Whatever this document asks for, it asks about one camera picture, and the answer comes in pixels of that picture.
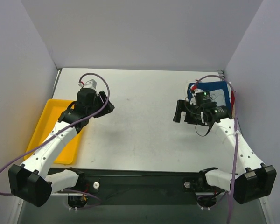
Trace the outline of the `blue t shirt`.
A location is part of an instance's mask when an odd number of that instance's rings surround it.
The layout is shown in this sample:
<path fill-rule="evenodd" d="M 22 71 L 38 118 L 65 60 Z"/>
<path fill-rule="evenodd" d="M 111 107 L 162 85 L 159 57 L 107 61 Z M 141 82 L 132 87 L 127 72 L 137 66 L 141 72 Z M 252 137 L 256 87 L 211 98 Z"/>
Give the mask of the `blue t shirt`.
<path fill-rule="evenodd" d="M 209 91 L 211 101 L 216 102 L 217 106 L 226 106 L 229 110 L 231 109 L 231 89 L 226 82 L 200 82 L 196 91 Z"/>

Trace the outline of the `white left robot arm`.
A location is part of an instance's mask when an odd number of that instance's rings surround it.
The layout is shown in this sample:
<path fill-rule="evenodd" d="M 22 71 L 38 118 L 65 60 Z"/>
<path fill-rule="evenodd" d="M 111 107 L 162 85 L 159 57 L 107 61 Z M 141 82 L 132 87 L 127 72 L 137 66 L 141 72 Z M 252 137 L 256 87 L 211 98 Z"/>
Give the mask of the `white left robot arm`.
<path fill-rule="evenodd" d="M 109 98 L 109 92 L 81 88 L 77 99 L 61 113 L 45 141 L 21 165 L 14 164 L 9 168 L 11 194 L 41 207 L 51 194 L 58 191 L 69 188 L 74 192 L 82 191 L 85 181 L 81 172 L 73 168 L 52 175 L 48 172 L 62 150 L 88 125 L 90 118 L 98 118 L 114 110 Z"/>

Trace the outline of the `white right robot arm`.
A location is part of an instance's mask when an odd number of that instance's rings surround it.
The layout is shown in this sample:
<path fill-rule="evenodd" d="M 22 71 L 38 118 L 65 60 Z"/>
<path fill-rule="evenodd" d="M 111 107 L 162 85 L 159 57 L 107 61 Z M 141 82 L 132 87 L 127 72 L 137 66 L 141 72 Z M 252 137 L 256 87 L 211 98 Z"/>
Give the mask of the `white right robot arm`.
<path fill-rule="evenodd" d="M 175 123 L 181 121 L 182 112 L 185 122 L 195 126 L 206 126 L 222 142 L 236 161 L 231 172 L 221 171 L 216 167 L 199 172 L 198 187 L 209 190 L 216 187 L 229 192 L 235 201 L 244 204 L 268 196 L 272 192 L 277 172 L 272 165 L 266 165 L 249 147 L 244 137 L 235 127 L 231 110 L 224 105 L 218 106 L 212 101 L 209 91 L 195 95 L 195 103 L 178 100 L 173 118 Z"/>

